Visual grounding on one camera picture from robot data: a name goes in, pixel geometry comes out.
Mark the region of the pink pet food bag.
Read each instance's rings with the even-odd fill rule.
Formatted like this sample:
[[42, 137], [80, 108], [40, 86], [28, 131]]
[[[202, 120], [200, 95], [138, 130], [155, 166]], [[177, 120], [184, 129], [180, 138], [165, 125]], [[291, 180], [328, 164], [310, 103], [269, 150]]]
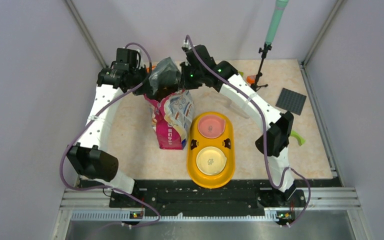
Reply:
[[[182, 150], [186, 146], [195, 115], [192, 95], [180, 85], [181, 72], [171, 57], [161, 60], [151, 71], [149, 83], [153, 90], [145, 94], [151, 112], [151, 126], [160, 149]], [[178, 87], [163, 100], [157, 99], [159, 89]]]

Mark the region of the clear plastic scoop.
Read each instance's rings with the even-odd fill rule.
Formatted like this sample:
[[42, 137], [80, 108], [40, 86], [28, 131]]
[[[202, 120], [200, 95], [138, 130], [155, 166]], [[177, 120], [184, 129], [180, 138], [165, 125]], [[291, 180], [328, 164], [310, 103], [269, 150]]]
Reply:
[[237, 106], [232, 100], [227, 99], [226, 108], [232, 111], [233, 113], [239, 115], [240, 117], [244, 119], [249, 119], [249, 115], [246, 114], [246, 112], [241, 109], [239, 106]]

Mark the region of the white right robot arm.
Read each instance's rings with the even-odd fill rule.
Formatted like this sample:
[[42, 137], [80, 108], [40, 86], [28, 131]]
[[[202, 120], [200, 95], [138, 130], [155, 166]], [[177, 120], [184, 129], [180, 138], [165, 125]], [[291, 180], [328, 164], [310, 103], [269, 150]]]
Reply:
[[275, 191], [273, 200], [279, 206], [287, 206], [297, 189], [289, 161], [289, 137], [294, 115], [271, 106], [239, 74], [229, 62], [216, 63], [205, 45], [181, 47], [186, 60], [181, 66], [181, 84], [187, 90], [207, 86], [227, 97], [248, 115], [262, 134], [255, 141], [264, 157], [269, 182]]

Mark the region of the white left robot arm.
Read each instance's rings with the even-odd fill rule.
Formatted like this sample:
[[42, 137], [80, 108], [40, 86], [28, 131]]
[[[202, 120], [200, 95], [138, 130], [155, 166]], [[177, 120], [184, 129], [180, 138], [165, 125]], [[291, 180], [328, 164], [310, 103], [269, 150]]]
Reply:
[[135, 180], [119, 169], [117, 157], [108, 153], [113, 121], [121, 98], [138, 93], [149, 72], [139, 49], [118, 48], [116, 59], [97, 75], [95, 96], [85, 129], [69, 144], [66, 154], [80, 176], [115, 189], [129, 207], [140, 202]]

